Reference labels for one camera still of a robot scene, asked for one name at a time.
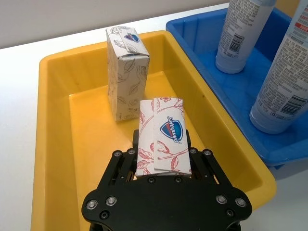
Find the screw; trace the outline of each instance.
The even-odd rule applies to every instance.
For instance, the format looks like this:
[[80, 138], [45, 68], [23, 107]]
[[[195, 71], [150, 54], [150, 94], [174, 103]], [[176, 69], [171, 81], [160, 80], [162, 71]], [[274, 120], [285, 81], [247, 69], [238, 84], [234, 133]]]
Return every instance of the screw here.
[[192, 154], [195, 154], [195, 153], [197, 153], [197, 149], [191, 148], [191, 149], [189, 150], [189, 152], [192, 153]]
[[95, 200], [91, 200], [91, 201], [89, 201], [88, 203], [87, 203], [87, 209], [90, 209], [90, 210], [92, 210], [92, 209], [95, 209], [95, 207], [97, 206], [97, 201], [95, 201]]
[[106, 205], [113, 206], [116, 203], [116, 198], [114, 196], [108, 197], [106, 200]]
[[104, 210], [101, 213], [101, 219], [106, 220], [109, 217], [109, 212], [107, 210]]
[[225, 203], [227, 203], [227, 199], [226, 199], [224, 196], [222, 196], [222, 195], [217, 196], [217, 197], [216, 197], [216, 200], [217, 200], [218, 203], [220, 203], [220, 204], [222, 204], [222, 205], [224, 205]]
[[208, 149], [205, 149], [205, 150], [203, 151], [203, 153], [204, 153], [205, 155], [211, 155], [211, 154], [212, 154], [212, 152], [211, 152], [210, 150], [208, 150]]
[[175, 182], [176, 182], [176, 183], [181, 183], [181, 182], [182, 182], [182, 178], [176, 177], [176, 178], [175, 178]]
[[233, 212], [233, 210], [231, 210], [231, 209], [227, 209], [226, 214], [227, 214], [229, 217], [233, 217], [233, 216], [234, 216], [234, 212]]
[[115, 151], [114, 156], [121, 156], [122, 152], [121, 151]]
[[129, 149], [128, 154], [131, 154], [131, 155], [135, 154], [135, 150]]
[[151, 183], [151, 184], [154, 183], [154, 182], [155, 182], [155, 178], [154, 178], [154, 177], [150, 177], [150, 178], [148, 179], [148, 182]]
[[244, 201], [242, 198], [236, 198], [236, 199], [235, 199], [235, 202], [236, 202], [236, 204], [237, 204], [239, 207], [246, 207], [246, 206], [247, 206], [246, 201]]

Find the blue shield logo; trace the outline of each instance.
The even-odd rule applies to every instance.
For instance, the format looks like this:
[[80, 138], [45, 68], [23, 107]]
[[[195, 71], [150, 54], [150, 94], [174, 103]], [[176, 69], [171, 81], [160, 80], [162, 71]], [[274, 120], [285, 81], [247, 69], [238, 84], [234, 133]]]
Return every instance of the blue shield logo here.
[[137, 35], [133, 35], [131, 33], [127, 33], [127, 35], [124, 36], [124, 38], [134, 41], [134, 42], [140, 42], [139, 38]]
[[183, 127], [178, 120], [167, 117], [168, 121], [160, 127], [160, 131], [175, 143], [179, 143], [183, 138]]

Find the box flap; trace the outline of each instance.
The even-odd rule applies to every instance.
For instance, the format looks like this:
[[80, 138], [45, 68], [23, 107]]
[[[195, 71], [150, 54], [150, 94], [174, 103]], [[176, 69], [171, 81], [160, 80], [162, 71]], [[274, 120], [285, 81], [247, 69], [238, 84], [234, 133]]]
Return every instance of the box flap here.
[[134, 28], [114, 26], [106, 32], [118, 58], [132, 54], [150, 56]]

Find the white table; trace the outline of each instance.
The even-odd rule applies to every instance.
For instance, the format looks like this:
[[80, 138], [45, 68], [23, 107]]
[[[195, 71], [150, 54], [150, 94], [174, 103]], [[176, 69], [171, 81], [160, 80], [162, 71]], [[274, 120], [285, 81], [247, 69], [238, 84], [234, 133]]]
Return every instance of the white table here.
[[[138, 33], [165, 30], [172, 19], [226, 7], [227, 3], [126, 25]], [[30, 230], [40, 60], [105, 40], [102, 28], [0, 50], [0, 231]], [[308, 161], [273, 170], [279, 179], [276, 198], [243, 222], [242, 230], [307, 230], [307, 169]]]

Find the blue plastic tray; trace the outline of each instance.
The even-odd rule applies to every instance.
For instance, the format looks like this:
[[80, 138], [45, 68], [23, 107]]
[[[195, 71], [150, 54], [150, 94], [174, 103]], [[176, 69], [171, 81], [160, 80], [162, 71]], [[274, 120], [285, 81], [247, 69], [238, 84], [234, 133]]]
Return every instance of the blue plastic tray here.
[[215, 56], [227, 9], [192, 15], [167, 23], [191, 62], [219, 98], [267, 166], [308, 158], [308, 113], [284, 133], [256, 129], [249, 112], [266, 77], [291, 18], [274, 9], [244, 70], [230, 75], [215, 66]]

